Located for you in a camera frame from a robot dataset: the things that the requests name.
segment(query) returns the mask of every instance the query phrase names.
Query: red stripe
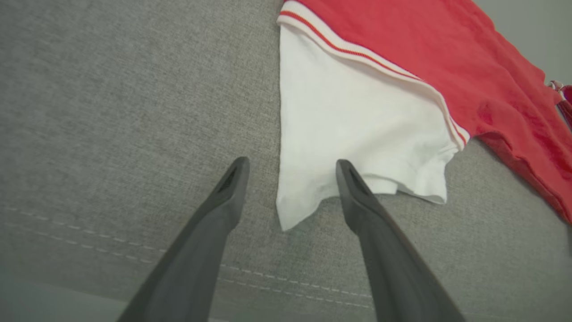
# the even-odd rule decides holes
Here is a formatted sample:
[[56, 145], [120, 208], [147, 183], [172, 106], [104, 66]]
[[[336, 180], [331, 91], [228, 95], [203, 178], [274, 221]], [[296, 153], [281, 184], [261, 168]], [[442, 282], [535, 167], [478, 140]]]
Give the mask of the red stripe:
[[[343, 49], [340, 48], [334, 44], [332, 44], [332, 42], [330, 42], [321, 32], [319, 32], [316, 27], [314, 27], [309, 21], [307, 21], [306, 19], [304, 19], [303, 17], [299, 16], [298, 14], [295, 14], [291, 11], [282, 11], [280, 12], [280, 15], [287, 15], [289, 17], [292, 17], [298, 21], [300, 21], [301, 23], [305, 24], [306, 26], [308, 26], [308, 28], [310, 28], [318, 37], [320, 37], [326, 44], [328, 44], [328, 46], [330, 46], [331, 48], [337, 50], [338, 52], [342, 52], [342, 53], [346, 53], [346, 54], [352, 54], [352, 55], [356, 55], [356, 56], [360, 56], [366, 59], [371, 60], [372, 62], [378, 64], [379, 66], [385, 68], [385, 69], [389, 69], [390, 71], [397, 73], [401, 76], [406, 76], [408, 78], [412, 78], [414, 80], [420, 80], [416, 77], [412, 77], [410, 75], [404, 74], [404, 73], [400, 73], [396, 70], [391, 69], [389, 66], [385, 66], [384, 64], [382, 64], [381, 62], [375, 60], [373, 57], [366, 55], [364, 53], [360, 53], [360, 52], [354, 52], [353, 50], [347, 50], [347, 49]], [[467, 140], [464, 138], [463, 135], [461, 135], [461, 133], [459, 132], [459, 130], [457, 129], [457, 127], [455, 126], [455, 123], [453, 122], [453, 119], [451, 118], [451, 116], [449, 116], [449, 119], [451, 119], [451, 124], [453, 125], [453, 128], [455, 129], [455, 132], [457, 132], [457, 135], [459, 135], [459, 137], [463, 140], [464, 145], [467, 145]]]

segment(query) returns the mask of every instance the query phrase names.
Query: stitching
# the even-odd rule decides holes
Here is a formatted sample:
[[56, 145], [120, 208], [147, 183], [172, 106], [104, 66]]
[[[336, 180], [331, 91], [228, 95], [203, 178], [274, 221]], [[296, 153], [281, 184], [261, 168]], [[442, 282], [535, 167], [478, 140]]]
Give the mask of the stitching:
[[[84, 232], [84, 233], [86, 233], [86, 234], [95, 235], [95, 236], [100, 237], [100, 238], [112, 239], [112, 240], [117, 241], [117, 242], [127, 243], [127, 244], [132, 245], [132, 246], [139, 246], [139, 247], [142, 247], [142, 248], [144, 248], [144, 249], [156, 250], [156, 251], [162, 252], [162, 253], [166, 252], [166, 250], [164, 250], [164, 249], [157, 249], [157, 248], [154, 248], [154, 247], [151, 247], [151, 246], [142, 245], [142, 244], [139, 244], [139, 243], [127, 241], [127, 240], [125, 240], [125, 239], [120, 239], [120, 238], [117, 238], [117, 237], [114, 237], [114, 236], [111, 236], [111, 235], [99, 234], [99, 233], [96, 233], [95, 231], [86, 230], [86, 229], [81, 229], [81, 227], [78, 227], [78, 226], [72, 226], [72, 225], [67, 225], [67, 224], [65, 224], [65, 223], [63, 223], [63, 222], [52, 221], [52, 220], [50, 220], [50, 219], [48, 219], [48, 218], [46, 218], [46, 217], [43, 217], [43, 216], [34, 215], [34, 214], [31, 214], [31, 213], [25, 213], [25, 212], [23, 212], [23, 211], [19, 211], [18, 209], [15, 209], [15, 208], [5, 207], [5, 209], [6, 209], [6, 210], [15, 211], [15, 212], [18, 212], [18, 213], [20, 213], [20, 214], [27, 215], [28, 217], [35, 218], [35, 219], [38, 219], [38, 220], [50, 221], [50, 222], [52, 222], [52, 223], [54, 223], [54, 224], [56, 224], [56, 225], [63, 226], [63, 227], [66, 227], [66, 228], [70, 228], [70, 229], [73, 229], [73, 230], [80, 230], [80, 231], [82, 231], [82, 232]], [[143, 259], [143, 258], [138, 258], [138, 257], [131, 256], [131, 255], [127, 255], [127, 254], [122, 254], [122, 253], [117, 253], [117, 252], [111, 252], [111, 251], [109, 251], [109, 250], [102, 249], [102, 248], [97, 248], [97, 247], [92, 246], [92, 245], [81, 244], [81, 243], [79, 243], [79, 242], [72, 241], [72, 240], [70, 240], [70, 239], [64, 239], [64, 238], [62, 238], [62, 237], [50, 235], [50, 234], [45, 233], [45, 232], [42, 232], [42, 231], [32, 230], [32, 229], [26, 228], [26, 227], [24, 227], [24, 226], [22, 226], [22, 225], [17, 225], [17, 224], [14, 224], [14, 223], [5, 223], [5, 225], [8, 226], [8, 227], [20, 228], [20, 229], [23, 230], [23, 231], [32, 232], [32, 233], [37, 234], [37, 235], [41, 235], [41, 236], [45, 236], [45, 237], [50, 237], [51, 239], [54, 239], [54, 240], [57, 240], [57, 241], [63, 241], [63, 242], [66, 242], [66, 243], [68, 243], [68, 244], [71, 244], [71, 245], [77, 245], [77, 246], [80, 246], [80, 247], [85, 248], [85, 249], [94, 249], [95, 251], [100, 252], [100, 253], [109, 253], [109, 254], [114, 255], [114, 256], [117, 256], [117, 257], [125, 257], [125, 258], [130, 259], [130, 260], [137, 260], [137, 261], [140, 261], [140, 262], [145, 263], [145, 264], [155, 264], [155, 263], [156, 263], [156, 261], [150, 261], [150, 260], [146, 260], [146, 259]], [[274, 276], [274, 275], [270, 275], [270, 274], [264, 274], [264, 273], [260, 273], [260, 272], [255, 272], [255, 271], [251, 271], [251, 270], [248, 270], [248, 269], [239, 268], [239, 267], [236, 267], [236, 266], [230, 266], [230, 265], [225, 265], [225, 264], [220, 264], [220, 266], [223, 267], [223, 268], [228, 268], [228, 269], [233, 269], [233, 270], [239, 270], [239, 271], [244, 272], [244, 273], [247, 273], [247, 274], [254, 274], [254, 275], [257, 275], [257, 276], [260, 276], [260, 277], [266, 277], [266, 278], [270, 278], [270, 279], [273, 279], [273, 280], [278, 280], [278, 281], [283, 281], [283, 282], [290, 282], [290, 283], [292, 283], [292, 284], [300, 284], [300, 285], [306, 286], [306, 287], [311, 287], [311, 288], [316, 288], [316, 289], [322, 289], [322, 290], [326, 290], [326, 291], [328, 291], [328, 292], [342, 293], [342, 294], [351, 295], [351, 296], [365, 297], [365, 298], [368, 298], [368, 299], [371, 299], [371, 298], [372, 298], [372, 297], [371, 297], [370, 295], [368, 295], [368, 294], [359, 294], [359, 293], [354, 293], [354, 292], [347, 292], [347, 291], [345, 291], [345, 290], [339, 290], [339, 289], [329, 288], [329, 287], [325, 287], [325, 286], [321, 286], [321, 285], [316, 285], [316, 284], [310, 284], [310, 283], [306, 283], [306, 282], [300, 282], [300, 281], [290, 280], [290, 279], [285, 278], [285, 277], [279, 277], [279, 276]]]
[[266, 278], [271, 278], [273, 280], [288, 281], [292, 284], [300, 284], [300, 285], [311, 287], [311, 288], [319, 288], [319, 289], [327, 290], [329, 292], [337, 292], [337, 293], [342, 293], [342, 294], [346, 294], [346, 295], [361, 296], [361, 297], [366, 297], [368, 299], [371, 299], [371, 295], [367, 295], [367, 294], [352, 293], [352, 292], [347, 292], [345, 290], [339, 290], [339, 289], [335, 289], [335, 288], [327, 288], [327, 287], [316, 285], [316, 284], [310, 284], [310, 283], [304, 283], [304, 282], [300, 282], [300, 281], [289, 280], [289, 279], [284, 278], [284, 277], [276, 277], [274, 275], [268, 275], [268, 274], [264, 274], [264, 273], [260, 273], [260, 272], [253, 272], [253, 271], [248, 270], [248, 269], [242, 269], [240, 267], [230, 266], [230, 265], [226, 265], [226, 264], [220, 264], [220, 266], [224, 267], [224, 268], [232, 269], [232, 270], [239, 270], [239, 271], [247, 273], [247, 274], [254, 274], [254, 275], [263, 276]]
[[122, 253], [111, 252], [111, 251], [106, 250], [106, 249], [103, 249], [103, 248], [96, 248], [95, 246], [92, 246], [92, 245], [81, 244], [81, 243], [79, 243], [79, 242], [77, 242], [77, 241], [73, 241], [73, 240], [70, 240], [70, 239], [65, 239], [65, 238], [62, 238], [62, 237], [59, 237], [59, 236], [55, 236], [55, 235], [50, 235], [50, 234], [45, 233], [45, 232], [43, 232], [43, 231], [33, 230], [33, 229], [31, 229], [31, 228], [24, 227], [24, 226], [22, 226], [22, 225], [17, 225], [17, 224], [15, 224], [15, 223], [6, 222], [6, 223], [4, 223], [4, 225], [6, 225], [7, 227], [10, 227], [10, 228], [17, 228], [17, 229], [26, 231], [26, 232], [28, 232], [28, 233], [33, 233], [33, 234], [36, 234], [36, 235], [40, 235], [40, 236], [44, 236], [44, 237], [49, 237], [49, 238], [51, 238], [51, 239], [53, 239], [53, 240], [65, 242], [65, 243], [70, 244], [70, 245], [80, 246], [80, 247], [82, 247], [82, 248], [87, 248], [87, 249], [94, 249], [94, 248], [95, 248], [95, 250], [98, 251], [98, 252], [100, 252], [100, 253], [109, 253], [109, 254], [115, 255], [115, 256], [117, 256], [117, 257], [125, 257], [125, 258], [127, 258], [127, 259], [134, 260], [134, 261], [139, 261], [139, 262], [142, 262], [142, 263], [145, 263], [145, 264], [153, 264], [153, 263], [155, 263], [155, 262], [153, 262], [153, 261], [145, 260], [145, 259], [143, 259], [143, 258], [139, 258], [139, 257], [131, 256], [131, 255], [126, 255], [126, 254], [122, 254]]
[[326, 302], [329, 302], [329, 303], [337, 303], [337, 304], [350, 305], [350, 306], [352, 306], [352, 307], [372, 309], [372, 307], [371, 307], [371, 306], [368, 306], [368, 305], [362, 305], [362, 304], [350, 303], [350, 302], [334, 301], [334, 300], [330, 300], [330, 299], [324, 299], [324, 298], [322, 298], [322, 297], [315, 297], [315, 296], [310, 296], [310, 295], [303, 295], [303, 294], [299, 294], [299, 293], [284, 292], [284, 291], [282, 291], [281, 289], [267, 288], [267, 287], [262, 287], [262, 286], [258, 286], [258, 285], [254, 285], [254, 284], [247, 284], [247, 283], [243, 283], [243, 282], [228, 280], [228, 279], [226, 279], [226, 278], [219, 278], [219, 277], [217, 277], [217, 280], [223, 281], [223, 282], [227, 282], [227, 283], [230, 283], [230, 284], [236, 283], [236, 284], [238, 284], [238, 285], [248, 286], [248, 287], [255, 288], [255, 289], [270, 290], [271, 292], [276, 292], [276, 293], [284, 293], [284, 294], [290, 295], [290, 296], [305, 297], [305, 298], [310, 299], [310, 300], [326, 301]]
[[474, 315], [474, 316], [482, 316], [482, 317], [492, 317], [495, 319], [504, 319], [504, 320], [510, 320], [510, 321], [527, 321], [527, 320], [518, 320], [515, 319], [513, 317], [506, 317], [506, 316], [496, 316], [496, 315], [486, 315], [486, 314], [480, 314], [480, 313], [469, 313], [469, 312], [461, 312], [463, 315]]
[[18, 209], [16, 209], [16, 208], [4, 207], [4, 209], [13, 211], [13, 212], [18, 213], [18, 214], [26, 215], [26, 216], [28, 216], [28, 217], [30, 217], [30, 218], [34, 218], [34, 219], [37, 219], [37, 220], [49, 221], [49, 222], [51, 222], [51, 223], [53, 223], [53, 224], [55, 224], [55, 225], [62, 226], [62, 227], [66, 227], [66, 228], [68, 228], [68, 229], [79, 230], [79, 231], [81, 231], [82, 233], [89, 234], [89, 235], [94, 235], [94, 236], [96, 236], [96, 237], [105, 238], [105, 239], [112, 239], [112, 240], [114, 240], [114, 241], [116, 241], [116, 242], [122, 242], [122, 243], [126, 243], [126, 244], [128, 244], [128, 245], [132, 245], [132, 246], [136, 246], [136, 247], [141, 247], [141, 248], [144, 248], [144, 249], [156, 250], [157, 252], [160, 252], [160, 253], [165, 253], [165, 252], [167, 251], [166, 249], [155, 248], [155, 247], [143, 245], [143, 244], [140, 244], [140, 243], [137, 243], [137, 242], [128, 241], [128, 240], [125, 240], [125, 239], [122, 239], [122, 238], [118, 238], [118, 237], [115, 237], [115, 236], [106, 235], [106, 234], [100, 234], [100, 233], [97, 233], [97, 232], [92, 231], [92, 230], [82, 229], [82, 227], [79, 227], [79, 226], [68, 225], [67, 223], [64, 223], [64, 222], [59, 222], [59, 221], [55, 221], [55, 220], [50, 220], [49, 218], [46, 218], [46, 217], [44, 217], [44, 216], [39, 216], [39, 215], [34, 215], [34, 214], [32, 214], [32, 213], [27, 213], [27, 212], [25, 212], [25, 211], [20, 211], [20, 210], [18, 210]]

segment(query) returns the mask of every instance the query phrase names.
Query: seam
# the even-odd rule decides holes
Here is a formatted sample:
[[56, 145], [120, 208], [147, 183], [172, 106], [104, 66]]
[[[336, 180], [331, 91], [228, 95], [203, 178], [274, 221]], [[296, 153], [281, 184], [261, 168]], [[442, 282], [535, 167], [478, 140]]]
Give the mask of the seam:
[[[491, 133], [500, 136], [500, 141], [502, 141], [502, 143], [504, 143], [504, 144], [506, 145], [506, 148], [511, 152], [511, 154], [512, 154], [511, 156], [513, 157], [513, 160], [515, 160], [515, 162], [521, 161], [522, 163], [524, 163], [524, 165], [527, 167], [528, 171], [530, 172], [530, 174], [532, 175], [532, 177], [538, 182], [538, 184], [539, 184], [542, 188], [544, 188], [550, 195], [552, 195], [552, 196], [554, 197], [554, 199], [556, 199], [556, 202], [557, 202], [558, 206], [560, 206], [560, 209], [562, 210], [562, 214], [560, 214], [561, 217], [563, 217], [564, 220], [566, 220], [566, 221], [572, 223], [572, 214], [569, 214], [569, 213], [566, 211], [565, 202], [564, 202], [564, 199], [561, 197], [561, 195], [558, 194], [558, 193], [556, 192], [556, 190], [550, 189], [550, 188], [548, 187], [548, 185], [544, 182], [544, 180], [542, 180], [542, 178], [541, 178], [541, 177], [533, 170], [533, 168], [530, 166], [530, 162], [528, 161], [527, 158], [525, 158], [524, 156], [516, 156], [516, 155], [514, 154], [514, 150], [513, 150], [512, 144], [509, 142], [509, 140], [508, 140], [504, 135], [502, 135], [502, 133], [500, 133], [500, 132], [498, 132], [498, 131], [490, 131], [490, 132], [482, 133], [482, 134], [480, 134], [480, 135], [478, 135], [478, 136], [481, 136], [481, 137], [484, 136], [485, 139], [488, 141], [488, 138], [486, 138], [486, 136], [487, 136], [488, 134], [491, 134]], [[483, 140], [483, 142], [484, 142], [487, 146], [489, 146], [487, 141]]]
[[339, 290], [339, 289], [329, 288], [329, 287], [325, 287], [325, 286], [321, 286], [321, 285], [316, 285], [316, 284], [312, 284], [312, 283], [305, 283], [305, 282], [290, 280], [290, 279], [285, 278], [285, 277], [278, 277], [278, 276], [268, 275], [268, 274], [264, 274], [264, 273], [260, 273], [260, 272], [254, 272], [254, 271], [251, 271], [251, 270], [248, 270], [248, 269], [243, 269], [243, 268], [236, 267], [236, 266], [230, 266], [230, 265], [226, 265], [226, 264], [220, 264], [220, 266], [223, 267], [223, 268], [228, 268], [228, 269], [232, 269], [232, 270], [238, 270], [238, 271], [244, 272], [244, 273], [246, 273], [246, 274], [253, 274], [253, 275], [257, 275], [257, 276], [261, 276], [261, 277], [270, 278], [270, 279], [273, 279], [273, 280], [279, 280], [279, 281], [283, 281], [283, 282], [290, 282], [290, 283], [292, 283], [292, 284], [299, 284], [299, 285], [306, 286], [306, 287], [310, 287], [310, 288], [326, 290], [326, 291], [328, 291], [328, 292], [342, 293], [342, 294], [346, 294], [346, 295], [366, 297], [366, 298], [368, 298], [368, 299], [371, 299], [371, 298], [372, 298], [371, 295], [368, 295], [368, 294], [358, 294], [358, 293], [348, 292], [348, 291], [346, 291], [346, 290]]
[[247, 283], [244, 283], [244, 282], [233, 281], [233, 280], [229, 280], [229, 279], [226, 279], [226, 278], [219, 278], [219, 277], [218, 277], [217, 280], [223, 281], [223, 282], [227, 282], [227, 283], [230, 283], [230, 284], [238, 284], [238, 285], [241, 285], [241, 286], [247, 286], [247, 287], [255, 288], [255, 289], [269, 290], [269, 291], [275, 292], [275, 293], [283, 293], [283, 294], [290, 295], [290, 296], [304, 297], [304, 298], [306, 298], [306, 299], [315, 300], [315, 301], [324, 301], [324, 302], [329, 302], [329, 303], [349, 305], [349, 306], [352, 306], [352, 307], [373, 309], [373, 308], [372, 308], [371, 306], [369, 306], [369, 305], [362, 305], [362, 304], [357, 304], [357, 303], [335, 301], [335, 300], [331, 300], [331, 299], [325, 299], [325, 298], [322, 298], [322, 297], [316, 297], [316, 296], [304, 295], [304, 294], [299, 294], [299, 293], [286, 292], [286, 291], [281, 290], [281, 289], [273, 289], [273, 288], [258, 286], [258, 285], [254, 285], [254, 284], [247, 284]]
[[[46, 218], [46, 217], [43, 217], [43, 216], [39, 216], [39, 215], [34, 215], [34, 214], [31, 214], [31, 213], [24, 213], [24, 212], [22, 212], [22, 211], [19, 211], [19, 210], [16, 209], [16, 208], [5, 207], [5, 209], [11, 210], [11, 211], [17, 211], [17, 212], [19, 212], [19, 213], [21, 213], [21, 214], [23, 214], [23, 215], [26, 215], [26, 216], [28, 216], [28, 217], [31, 217], [31, 218], [34, 218], [34, 219], [37, 219], [37, 220], [49, 221], [49, 222], [52, 222], [52, 223], [54, 223], [54, 224], [56, 224], [56, 225], [64, 226], [64, 227], [67, 227], [67, 228], [70, 228], [70, 229], [73, 229], [73, 230], [80, 230], [80, 231], [85, 232], [86, 234], [95, 235], [95, 236], [98, 236], [98, 237], [101, 237], [101, 238], [112, 239], [112, 240], [115, 240], [115, 241], [118, 241], [118, 242], [126, 242], [126, 243], [128, 243], [128, 244], [130, 244], [130, 245], [137, 245], [137, 246], [141, 246], [141, 247], [146, 248], [146, 249], [158, 250], [158, 251], [160, 251], [160, 252], [165, 252], [165, 251], [166, 251], [166, 250], [162, 250], [162, 249], [156, 249], [156, 248], [153, 248], [153, 247], [150, 247], [150, 246], [145, 246], [145, 245], [141, 245], [141, 244], [132, 243], [132, 242], [129, 242], [129, 241], [125, 240], [125, 239], [119, 239], [119, 238], [113, 237], [113, 236], [111, 236], [111, 235], [98, 234], [98, 233], [96, 233], [95, 231], [90, 231], [90, 230], [82, 230], [81, 227], [72, 226], [72, 225], [67, 225], [67, 224], [65, 224], [65, 223], [60, 223], [60, 222], [52, 221], [52, 220], [50, 220], [49, 218]], [[157, 263], [157, 261], [146, 260], [146, 259], [143, 259], [143, 258], [138, 258], [138, 257], [136, 257], [136, 256], [131, 256], [131, 255], [128, 255], [128, 254], [122, 254], [122, 253], [117, 253], [117, 252], [113, 252], [113, 251], [110, 251], [110, 250], [98, 248], [98, 247], [93, 246], [93, 245], [82, 244], [82, 243], [77, 242], [77, 241], [73, 241], [73, 240], [70, 240], [70, 239], [65, 239], [65, 238], [63, 238], [63, 237], [59, 237], [59, 236], [56, 236], [56, 235], [51, 235], [51, 234], [45, 233], [45, 232], [43, 232], [43, 231], [33, 230], [33, 229], [31, 229], [31, 228], [28, 228], [28, 227], [25, 227], [25, 226], [22, 226], [22, 225], [18, 225], [18, 224], [15, 224], [15, 223], [5, 223], [5, 225], [8, 226], [8, 227], [10, 227], [10, 228], [18, 228], [18, 229], [20, 229], [20, 230], [22, 230], [22, 231], [34, 233], [34, 234], [36, 234], [36, 235], [40, 235], [40, 236], [44, 236], [44, 237], [49, 237], [49, 238], [54, 239], [54, 240], [57, 240], [57, 241], [66, 242], [67, 244], [70, 244], [70, 245], [77, 245], [77, 246], [82, 247], [82, 248], [85, 248], [85, 249], [94, 249], [94, 250], [96, 250], [96, 251], [98, 251], [98, 252], [100, 252], [100, 253], [109, 253], [109, 254], [114, 255], [114, 256], [117, 256], [117, 257], [125, 257], [125, 258], [130, 259], [130, 260], [137, 260], [137, 261], [140, 261], [140, 262], [145, 263], [145, 264], [156, 264], [156, 263]], [[274, 275], [265, 274], [265, 273], [260, 273], [260, 272], [256, 272], [256, 271], [251, 271], [251, 270], [239, 268], [239, 267], [236, 267], [236, 266], [231, 266], [231, 265], [226, 265], [226, 264], [220, 264], [220, 266], [223, 267], [223, 268], [228, 268], [228, 269], [232, 269], [232, 270], [238, 270], [238, 271], [241, 271], [241, 272], [246, 273], [246, 274], [253, 274], [253, 275], [260, 276], [260, 277], [270, 278], [270, 279], [273, 279], [273, 280], [278, 280], [278, 281], [282, 281], [282, 282], [289, 282], [289, 283], [291, 283], [291, 284], [299, 284], [299, 285], [306, 286], [306, 287], [309, 287], [309, 288], [325, 290], [325, 291], [327, 291], [327, 292], [341, 293], [341, 294], [346, 294], [346, 295], [351, 295], [351, 296], [358, 296], [358, 297], [365, 297], [365, 298], [368, 298], [368, 299], [371, 299], [371, 298], [372, 298], [371, 295], [368, 295], [368, 294], [354, 293], [354, 292], [349, 292], [349, 291], [346, 291], [346, 290], [340, 290], [340, 289], [336, 289], [336, 288], [330, 288], [330, 287], [326, 287], [326, 286], [316, 285], [316, 284], [313, 284], [313, 283], [306, 283], [306, 282], [301, 282], [301, 281], [295, 281], [295, 280], [291, 280], [291, 279], [289, 279], [289, 278], [280, 277], [280, 276], [274, 276]]]
[[526, 320], [518, 320], [513, 317], [506, 317], [506, 316], [497, 316], [497, 315], [487, 315], [487, 314], [480, 314], [480, 313], [470, 313], [470, 312], [461, 312], [463, 315], [474, 315], [474, 316], [481, 316], [481, 317], [492, 317], [495, 319], [503, 319], [503, 320], [510, 320], [510, 321], [526, 321]]
[[46, 222], [51, 222], [51, 223], [53, 223], [53, 224], [55, 224], [55, 225], [62, 226], [62, 227], [68, 228], [68, 229], [72, 229], [72, 230], [76, 230], [76, 231], [81, 231], [82, 233], [85, 233], [85, 234], [88, 234], [88, 235], [92, 235], [92, 236], [95, 236], [95, 237], [98, 237], [98, 238], [110, 239], [110, 240], [113, 240], [113, 241], [116, 241], [116, 242], [121, 242], [121, 243], [125, 243], [125, 244], [128, 244], [128, 245], [131, 245], [131, 246], [141, 247], [141, 248], [148, 249], [148, 250], [155, 250], [155, 251], [160, 252], [160, 253], [165, 253], [165, 252], [167, 251], [166, 249], [155, 248], [155, 247], [143, 245], [143, 244], [138, 243], [138, 242], [132, 242], [132, 241], [128, 241], [128, 240], [123, 239], [123, 238], [118, 238], [118, 237], [115, 237], [115, 236], [112, 236], [112, 235], [101, 234], [101, 233], [96, 232], [96, 231], [93, 231], [93, 230], [83, 229], [82, 227], [79, 227], [79, 226], [68, 225], [67, 223], [64, 223], [64, 222], [55, 221], [55, 220], [52, 220], [52, 219], [47, 218], [47, 217], [44, 217], [44, 216], [34, 215], [34, 214], [32, 214], [32, 213], [28, 213], [28, 212], [25, 212], [25, 211], [22, 211], [22, 210], [19, 210], [19, 209], [16, 209], [16, 208], [4, 207], [4, 209], [10, 210], [10, 211], [13, 211], [13, 212], [15, 212], [15, 213], [18, 213], [18, 214], [21, 214], [21, 215], [25, 215], [25, 216], [28, 216], [28, 217], [30, 217], [30, 218], [34, 218], [34, 219], [37, 219], [37, 220], [46, 221]]
[[127, 254], [112, 252], [112, 251], [110, 251], [110, 250], [103, 249], [103, 248], [99, 248], [99, 247], [96, 247], [96, 246], [93, 246], [93, 245], [82, 244], [82, 243], [77, 242], [77, 241], [73, 241], [73, 240], [70, 240], [70, 239], [66, 239], [66, 238], [64, 238], [64, 237], [52, 235], [52, 234], [46, 233], [46, 232], [44, 232], [44, 231], [34, 230], [34, 229], [31, 229], [31, 228], [28, 228], [28, 227], [25, 227], [25, 226], [22, 226], [22, 225], [18, 225], [18, 224], [16, 224], [16, 223], [6, 222], [6, 223], [4, 223], [4, 225], [7, 226], [7, 227], [9, 227], [9, 228], [17, 228], [17, 229], [20, 229], [20, 230], [22, 230], [22, 231], [26, 231], [26, 232], [28, 232], [28, 233], [34, 233], [34, 234], [36, 234], [36, 235], [44, 236], [44, 237], [47, 237], [47, 238], [51, 238], [51, 239], [53, 239], [53, 240], [61, 241], [61, 242], [64, 242], [64, 243], [67, 243], [67, 244], [70, 244], [70, 245], [79, 246], [79, 247], [82, 247], [82, 248], [85, 248], [85, 249], [93, 249], [93, 250], [95, 250], [95, 251], [97, 251], [97, 252], [100, 252], [100, 253], [107, 253], [107, 254], [111, 254], [111, 255], [117, 256], [117, 257], [125, 257], [125, 258], [127, 258], [127, 259], [134, 260], [134, 261], [139, 261], [139, 262], [142, 262], [142, 263], [145, 263], [145, 264], [153, 264], [153, 263], [155, 263], [154, 261], [146, 260], [146, 259], [139, 258], [139, 257], [136, 257], [136, 256], [131, 256], [131, 255], [127, 255]]
[[320, 37], [328, 46], [330, 46], [331, 48], [334, 48], [335, 50], [337, 50], [338, 52], [341, 53], [345, 53], [345, 54], [351, 54], [351, 55], [356, 55], [356, 56], [360, 56], [363, 57], [365, 59], [368, 59], [376, 64], [378, 64], [379, 66], [383, 67], [384, 69], [390, 70], [396, 74], [399, 74], [401, 76], [405, 76], [414, 80], [420, 80], [417, 77], [411, 77], [410, 75], [404, 74], [402, 72], [398, 72], [397, 70], [393, 70], [391, 69], [389, 66], [385, 66], [384, 64], [382, 64], [381, 62], [375, 60], [375, 58], [371, 57], [370, 55], [364, 54], [364, 53], [360, 53], [360, 52], [356, 52], [354, 50], [348, 50], [348, 49], [343, 49], [340, 48], [336, 45], [334, 45], [329, 39], [327, 39], [316, 27], [314, 27], [313, 24], [311, 24], [309, 21], [307, 21], [306, 19], [304, 19], [302, 16], [291, 12], [291, 11], [281, 11], [280, 15], [286, 15], [288, 17], [292, 17], [298, 21], [300, 21], [301, 23], [305, 24], [306, 26], [308, 26], [318, 37]]

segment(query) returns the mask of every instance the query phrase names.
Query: gray couch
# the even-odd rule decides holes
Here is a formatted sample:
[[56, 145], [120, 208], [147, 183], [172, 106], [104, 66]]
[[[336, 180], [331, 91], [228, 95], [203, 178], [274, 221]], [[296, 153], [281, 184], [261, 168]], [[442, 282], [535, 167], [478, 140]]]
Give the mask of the gray couch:
[[[521, 8], [540, 10], [533, 1], [518, 9], [508, 2], [478, 3], [549, 78], [572, 83], [571, 68], [559, 66], [572, 48], [558, 40], [572, 28], [565, 19], [572, 4], [554, 0], [561, 7], [544, 4], [529, 15]], [[279, 226], [280, 7], [281, 0], [2, 0], [3, 270], [128, 301], [244, 155], [247, 201], [212, 316], [373, 320], [359, 243], [339, 199], [288, 232]], [[521, 46], [531, 24], [546, 32]], [[446, 176], [445, 206], [379, 198], [468, 320], [572, 320], [570, 226], [478, 139]]]

